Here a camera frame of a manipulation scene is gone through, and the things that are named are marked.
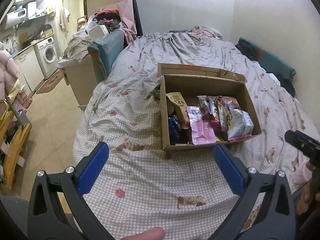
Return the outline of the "right hand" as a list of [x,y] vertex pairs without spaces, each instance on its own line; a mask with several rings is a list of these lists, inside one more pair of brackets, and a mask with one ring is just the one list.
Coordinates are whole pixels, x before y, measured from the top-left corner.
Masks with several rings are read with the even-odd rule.
[[303,193],[297,205],[297,212],[299,215],[306,213],[310,205],[309,198],[311,194],[311,182],[312,182],[313,169],[314,169],[314,166],[309,161],[305,161],[302,164],[301,171],[302,171],[303,178],[308,179],[308,181],[304,186]]

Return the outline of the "left hand thumb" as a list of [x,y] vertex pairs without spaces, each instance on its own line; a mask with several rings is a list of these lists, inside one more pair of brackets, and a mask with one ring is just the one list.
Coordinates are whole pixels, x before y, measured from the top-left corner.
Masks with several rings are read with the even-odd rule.
[[164,229],[160,227],[154,227],[142,233],[124,237],[121,240],[163,240],[164,236]]

